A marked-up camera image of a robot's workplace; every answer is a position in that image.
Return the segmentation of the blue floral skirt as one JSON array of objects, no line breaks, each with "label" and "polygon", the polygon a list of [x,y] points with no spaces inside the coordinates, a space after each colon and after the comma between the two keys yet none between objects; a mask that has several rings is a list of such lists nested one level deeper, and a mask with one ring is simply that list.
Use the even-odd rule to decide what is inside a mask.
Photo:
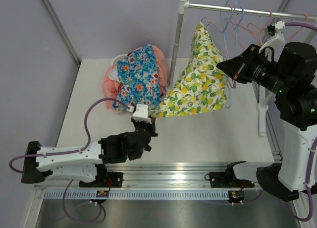
[{"label": "blue floral skirt", "polygon": [[120,90],[112,106],[120,113],[126,110],[123,105],[144,104],[150,109],[161,103],[158,64],[151,44],[132,51],[120,59],[116,65]]}]

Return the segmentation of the pink skirt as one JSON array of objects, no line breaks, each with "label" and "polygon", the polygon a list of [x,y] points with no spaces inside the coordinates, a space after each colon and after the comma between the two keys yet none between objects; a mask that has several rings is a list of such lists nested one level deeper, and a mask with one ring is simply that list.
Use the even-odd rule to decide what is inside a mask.
[{"label": "pink skirt", "polygon": [[[167,87],[167,64],[166,59],[163,52],[155,45],[152,45],[155,56],[157,58],[158,64],[158,79],[160,84],[160,92],[161,92],[161,99],[164,95],[164,89]],[[104,96],[107,98],[115,98],[120,90],[120,84],[116,81],[111,81],[108,77],[108,72],[116,65],[111,65],[110,68],[107,70],[106,75],[104,77],[104,81],[102,83],[102,88],[104,92]]]}]

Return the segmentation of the yellow lemon print skirt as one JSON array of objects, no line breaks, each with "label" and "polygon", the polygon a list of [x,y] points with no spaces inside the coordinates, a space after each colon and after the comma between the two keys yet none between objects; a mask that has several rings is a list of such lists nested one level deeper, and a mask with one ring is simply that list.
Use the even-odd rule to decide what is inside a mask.
[{"label": "yellow lemon print skirt", "polygon": [[186,69],[164,100],[152,110],[152,116],[187,116],[224,108],[227,77],[216,67],[222,61],[207,27],[200,22],[192,39]]}]

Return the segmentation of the white skirt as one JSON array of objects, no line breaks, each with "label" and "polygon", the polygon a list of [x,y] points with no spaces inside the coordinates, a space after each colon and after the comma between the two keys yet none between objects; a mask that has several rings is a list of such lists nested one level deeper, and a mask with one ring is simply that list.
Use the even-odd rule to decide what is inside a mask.
[{"label": "white skirt", "polygon": [[111,81],[120,82],[120,79],[118,77],[118,69],[117,66],[114,66],[112,69],[108,72],[108,77]]}]

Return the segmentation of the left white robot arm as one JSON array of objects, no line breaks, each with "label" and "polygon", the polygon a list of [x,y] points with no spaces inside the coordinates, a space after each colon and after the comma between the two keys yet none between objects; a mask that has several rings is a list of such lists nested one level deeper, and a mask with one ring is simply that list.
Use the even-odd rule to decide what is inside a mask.
[{"label": "left white robot arm", "polygon": [[81,186],[102,187],[107,182],[106,166],[141,158],[149,152],[151,139],[156,137],[155,118],[148,122],[132,120],[135,130],[111,135],[81,146],[56,148],[29,142],[23,162],[21,182],[41,183],[45,180],[77,180]]}]

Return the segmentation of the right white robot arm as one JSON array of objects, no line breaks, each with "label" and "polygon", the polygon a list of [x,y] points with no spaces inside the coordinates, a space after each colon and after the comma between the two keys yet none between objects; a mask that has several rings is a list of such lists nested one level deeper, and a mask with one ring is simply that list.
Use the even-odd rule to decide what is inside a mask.
[{"label": "right white robot arm", "polygon": [[282,163],[257,169],[260,187],[285,202],[298,199],[300,192],[315,194],[317,89],[312,81],[317,69],[316,49],[290,42],[274,61],[251,44],[239,56],[218,63],[217,68],[238,83],[256,82],[275,95],[286,150]]}]

